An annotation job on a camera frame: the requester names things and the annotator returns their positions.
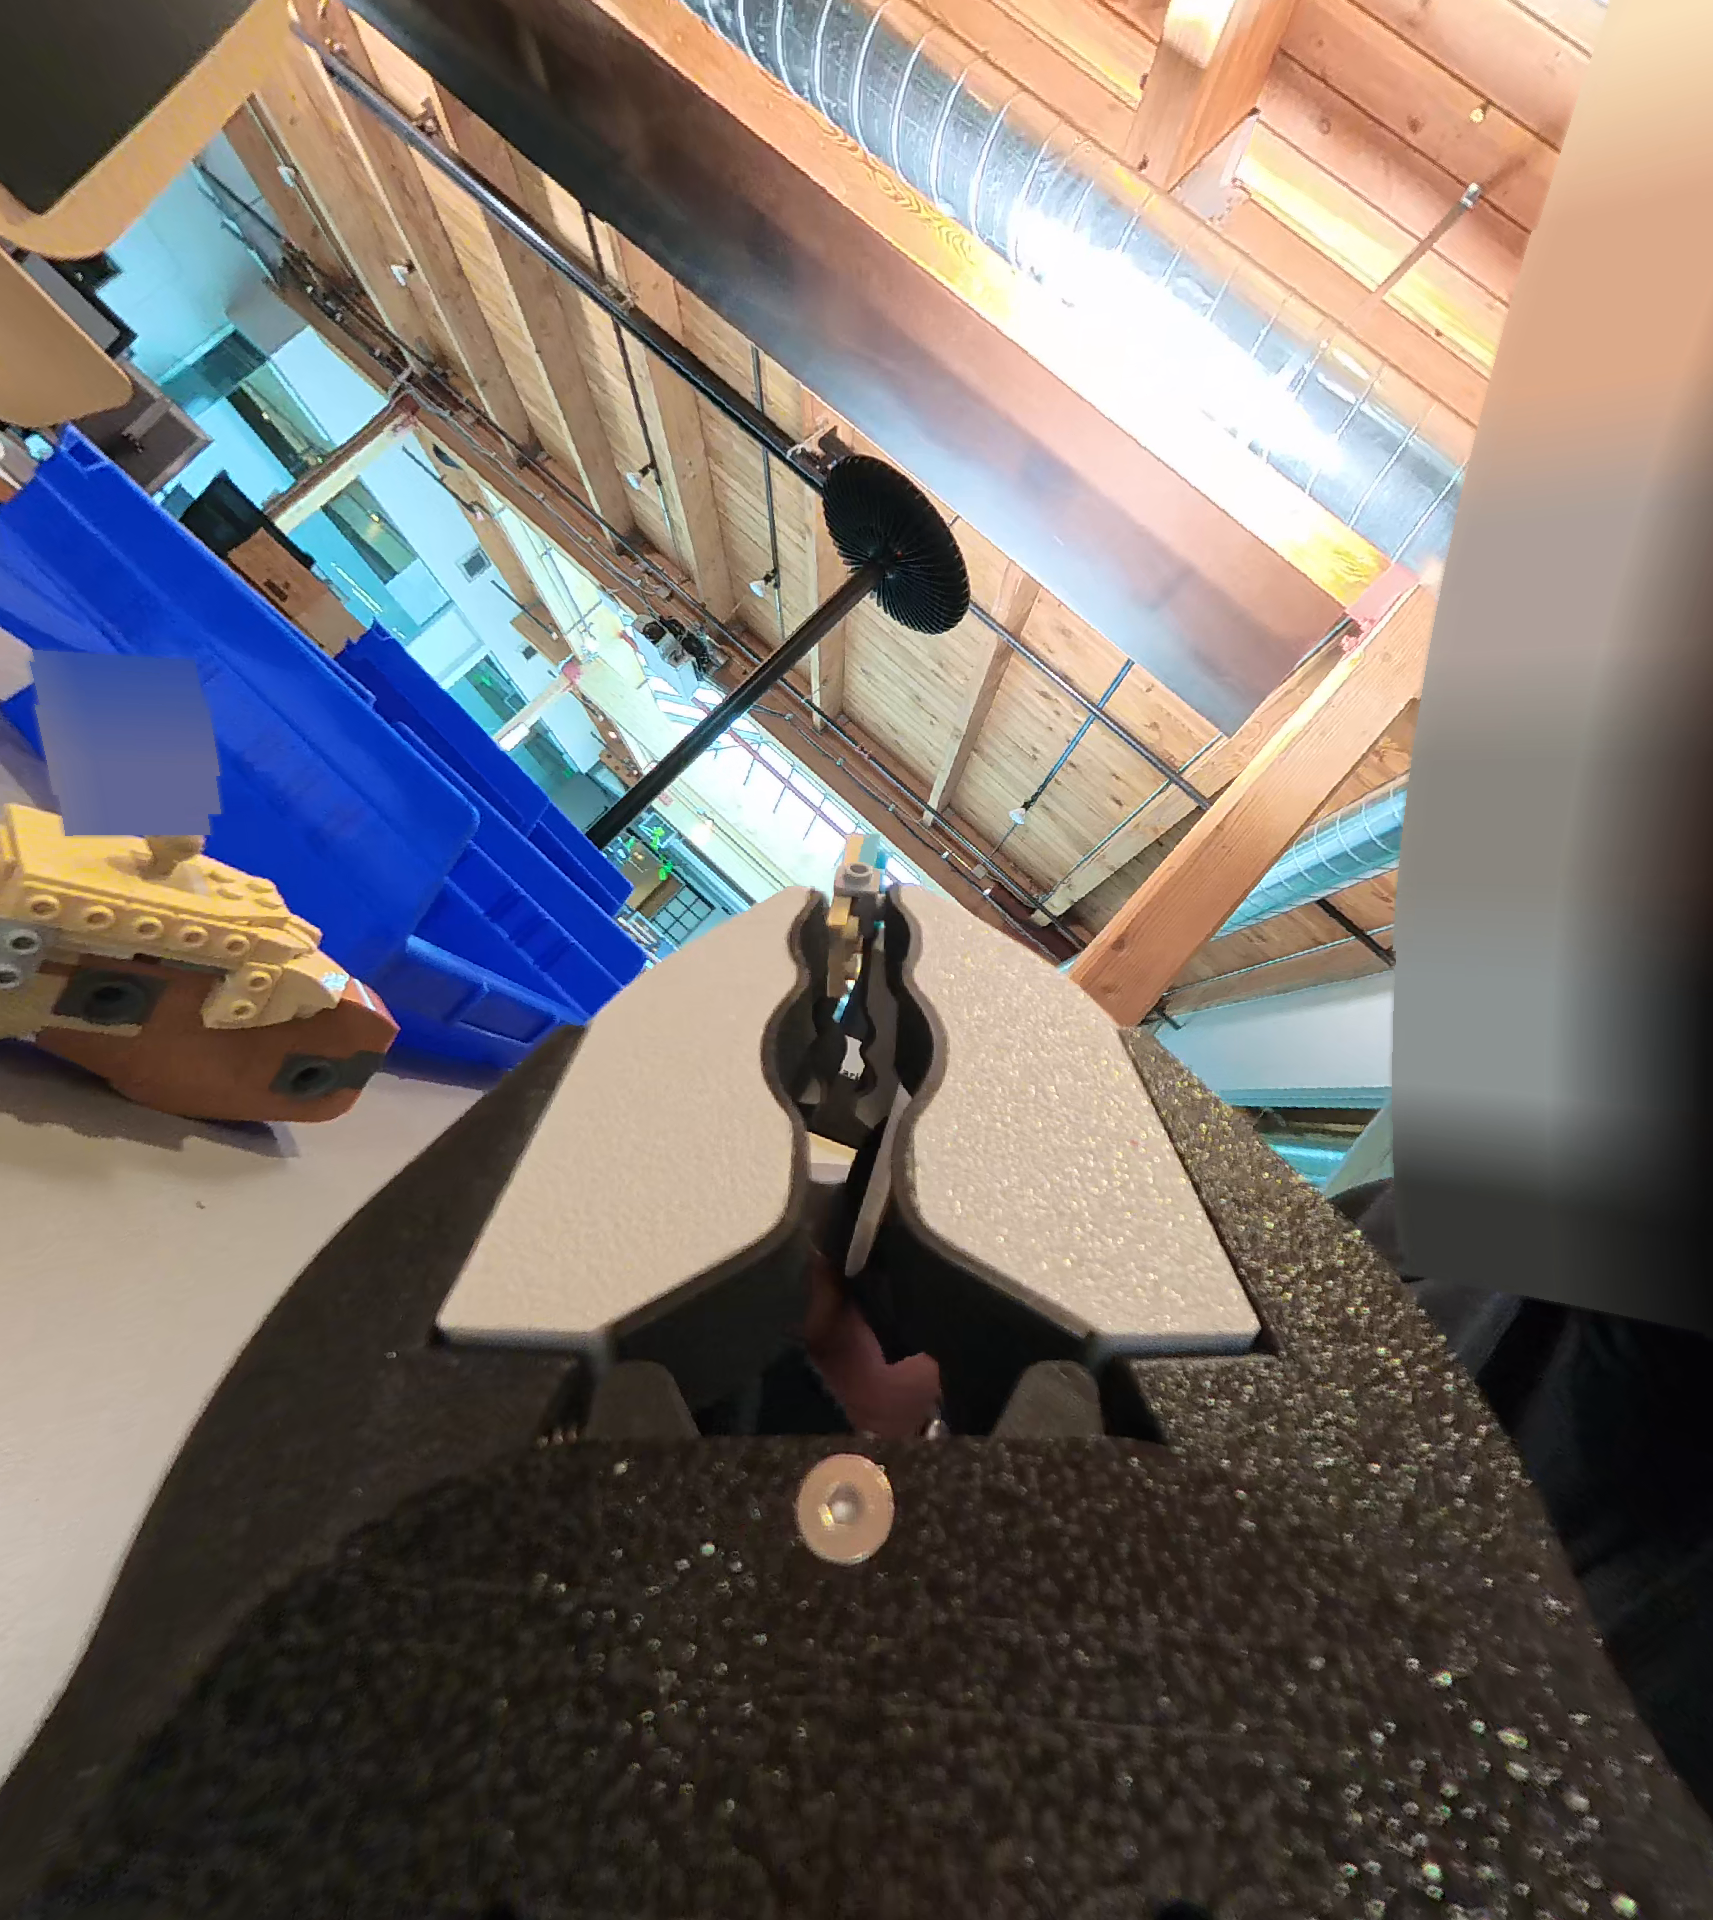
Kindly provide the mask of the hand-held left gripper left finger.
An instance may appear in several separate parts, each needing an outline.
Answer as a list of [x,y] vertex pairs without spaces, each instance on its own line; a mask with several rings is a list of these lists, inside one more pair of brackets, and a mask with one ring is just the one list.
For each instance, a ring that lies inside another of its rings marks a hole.
[[436,1313],[447,1340],[614,1340],[779,1234],[804,1180],[772,1045],[816,996],[791,886],[587,1026]]

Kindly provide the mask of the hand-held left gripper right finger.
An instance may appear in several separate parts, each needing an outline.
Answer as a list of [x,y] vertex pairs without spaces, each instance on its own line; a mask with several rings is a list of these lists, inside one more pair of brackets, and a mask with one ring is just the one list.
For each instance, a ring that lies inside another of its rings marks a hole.
[[1252,1300],[1115,1021],[945,895],[891,907],[933,1043],[895,1139],[904,1229],[1072,1346],[1252,1346]]

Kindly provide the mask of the grey desk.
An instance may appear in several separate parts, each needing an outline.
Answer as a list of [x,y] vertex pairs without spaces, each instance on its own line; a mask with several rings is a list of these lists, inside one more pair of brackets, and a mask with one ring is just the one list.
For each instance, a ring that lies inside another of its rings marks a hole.
[[436,1313],[578,1045],[264,1126],[0,1043],[0,1882],[266,1594],[565,1419]]

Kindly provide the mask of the person's right hand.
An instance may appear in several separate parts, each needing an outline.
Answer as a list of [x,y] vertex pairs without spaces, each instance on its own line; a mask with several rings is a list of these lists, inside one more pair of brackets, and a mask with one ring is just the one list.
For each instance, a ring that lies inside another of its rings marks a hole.
[[939,1427],[940,1375],[933,1357],[888,1358],[830,1261],[815,1254],[803,1349],[853,1432],[904,1440]]

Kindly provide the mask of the wooden support beam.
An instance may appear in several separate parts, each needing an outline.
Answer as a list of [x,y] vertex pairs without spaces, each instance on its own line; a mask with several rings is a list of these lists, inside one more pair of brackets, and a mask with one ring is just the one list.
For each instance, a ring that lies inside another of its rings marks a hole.
[[1139,1026],[1331,795],[1418,700],[1438,611],[1412,587],[1306,695],[1076,957],[1068,978]]

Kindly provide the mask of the large blue plastic bin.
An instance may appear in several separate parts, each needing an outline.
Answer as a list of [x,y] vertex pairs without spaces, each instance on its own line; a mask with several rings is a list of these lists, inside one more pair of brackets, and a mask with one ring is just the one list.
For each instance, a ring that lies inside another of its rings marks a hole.
[[32,685],[3,705],[89,826],[206,829],[388,1004],[405,1050],[517,1066],[644,971],[574,889],[545,911],[474,846],[479,809],[80,432],[0,507],[0,626]]

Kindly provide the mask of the tan brown brick ship model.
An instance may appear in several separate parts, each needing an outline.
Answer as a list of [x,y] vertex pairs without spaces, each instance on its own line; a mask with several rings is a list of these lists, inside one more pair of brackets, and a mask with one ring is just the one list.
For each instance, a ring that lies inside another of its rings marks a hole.
[[0,1045],[153,1113],[326,1124],[387,1065],[396,1023],[279,889],[190,835],[80,835],[0,815]]

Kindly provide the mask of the stack of cardboard boxes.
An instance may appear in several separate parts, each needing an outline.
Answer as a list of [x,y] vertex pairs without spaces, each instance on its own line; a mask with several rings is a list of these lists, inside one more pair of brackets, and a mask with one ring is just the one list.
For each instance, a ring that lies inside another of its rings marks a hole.
[[369,619],[348,608],[312,558],[227,472],[190,498],[181,524],[333,661],[365,636]]

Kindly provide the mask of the large silver ventilation duct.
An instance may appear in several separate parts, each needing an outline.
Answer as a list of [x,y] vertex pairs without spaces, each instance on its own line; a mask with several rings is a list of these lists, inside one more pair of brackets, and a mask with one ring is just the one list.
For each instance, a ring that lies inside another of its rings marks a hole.
[[1440,588],[1469,426],[917,4],[684,10],[995,257],[991,317],[1345,600]]

